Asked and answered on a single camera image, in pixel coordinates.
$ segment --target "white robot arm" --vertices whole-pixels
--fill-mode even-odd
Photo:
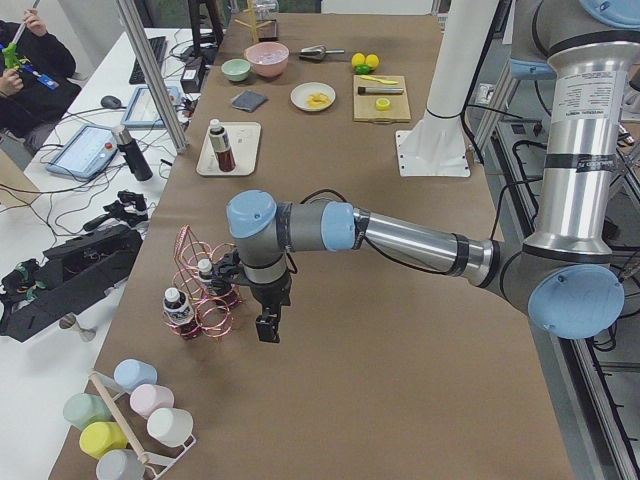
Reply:
[[[591,337],[618,318],[624,291],[608,269],[611,250],[601,232],[623,90],[640,56],[640,2],[520,0],[516,6],[514,74],[557,76],[533,235],[522,245],[474,241],[346,202],[296,205],[243,192],[227,206],[242,272],[234,281],[250,286],[263,306],[261,340],[279,341],[280,307],[289,305],[291,287],[286,253],[358,249],[363,241],[432,273],[464,276],[559,337]]]

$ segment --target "white table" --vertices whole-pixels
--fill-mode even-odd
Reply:
[[[187,29],[149,29],[149,37],[164,35],[168,40],[167,55],[176,45],[175,53],[189,46],[191,39]],[[125,34],[113,46],[101,65],[93,74],[83,91],[70,107],[69,112],[80,112],[100,108],[100,99],[104,95],[114,95],[126,105],[133,94],[134,85],[128,84],[133,65],[134,54]],[[182,63],[168,58],[163,65],[163,76],[167,85],[180,86]],[[88,113],[83,115],[99,125],[115,126],[121,122],[123,111]],[[63,120],[51,134],[47,143],[64,143],[69,140],[80,126],[87,122],[76,117]],[[151,144],[144,153],[154,176],[146,182],[138,182],[128,167],[107,173],[110,183],[105,184],[101,175],[98,185],[84,193],[59,193],[52,197],[41,196],[33,208],[42,217],[46,217],[50,205],[50,222],[61,213],[84,207],[93,197],[88,208],[60,218],[60,225],[70,232],[78,232],[88,220],[104,213],[103,205],[117,199],[117,192],[128,189],[142,193],[147,205],[153,205],[160,199],[165,185],[163,176],[169,173],[169,167],[161,165],[160,159],[172,161],[175,150],[164,129],[132,130],[138,139]],[[45,170],[47,159],[53,152],[44,148],[26,168],[25,174],[41,191],[60,190],[75,187],[79,182],[70,178],[54,176]],[[124,162],[120,154],[111,165]],[[53,226],[59,233],[66,233],[60,226]],[[71,237],[61,238],[60,244]],[[0,277],[9,273],[19,262],[29,258],[42,260],[42,251],[54,243],[50,229],[29,208],[16,208],[0,213]],[[123,286],[114,289],[106,299],[98,302],[81,315],[78,322],[87,328],[96,328],[96,338],[83,343],[77,333],[60,330],[53,324],[36,334],[25,343],[19,343],[9,337],[0,337],[0,477],[6,479],[43,479],[47,478],[60,453],[69,424],[62,417],[62,408],[66,400],[84,391],[87,372],[95,364],[96,358],[109,330],[111,319],[120,301]]]

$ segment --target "pink bowl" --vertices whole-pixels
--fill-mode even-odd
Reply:
[[[244,51],[251,69],[263,77],[277,77],[287,67],[289,49],[278,42],[261,42]]]

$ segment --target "bottle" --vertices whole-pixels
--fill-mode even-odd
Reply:
[[[209,140],[218,160],[218,168],[223,172],[230,172],[236,168],[229,135],[217,118],[209,123]]]
[[[174,287],[167,288],[164,292],[163,307],[170,326],[183,339],[190,340],[202,333],[198,312],[191,306],[184,292]]]
[[[113,137],[116,139],[118,150],[122,152],[124,161],[129,165],[129,170],[139,182],[144,182],[153,177],[153,172],[149,164],[142,155],[138,142],[131,136],[129,130],[124,125],[116,125],[111,129]]]
[[[213,273],[213,264],[208,258],[198,261],[198,278],[207,295],[217,297],[217,305],[234,308],[238,303],[238,295],[229,282],[225,282]]]

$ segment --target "keyboard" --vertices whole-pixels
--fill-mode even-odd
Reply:
[[[162,62],[164,61],[164,54],[167,51],[167,37],[150,38],[149,45],[151,46],[151,50],[153,50],[153,56],[156,58],[156,61],[158,62],[158,66],[161,66]],[[129,84],[138,85],[140,83],[145,83],[144,72],[142,71],[140,62],[136,60],[135,63],[133,64],[133,70],[131,71],[131,76],[129,77]]]

